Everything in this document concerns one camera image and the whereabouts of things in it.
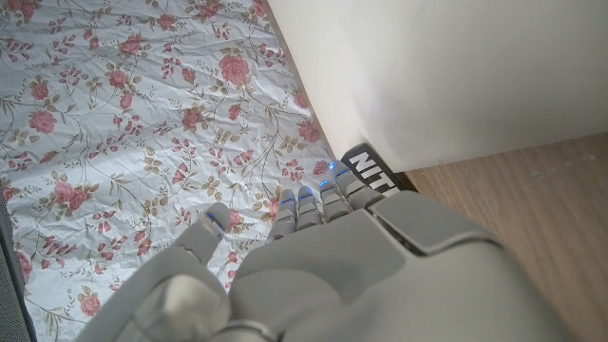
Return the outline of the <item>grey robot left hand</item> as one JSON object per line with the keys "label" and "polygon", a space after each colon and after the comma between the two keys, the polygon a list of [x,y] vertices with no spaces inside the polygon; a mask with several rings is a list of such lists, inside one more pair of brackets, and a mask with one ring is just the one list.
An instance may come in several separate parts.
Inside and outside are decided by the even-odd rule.
{"label": "grey robot left hand", "polygon": [[208,270],[229,209],[211,205],[111,296],[84,341],[570,341],[486,229],[412,191],[385,196],[342,162],[279,198],[229,289]]}

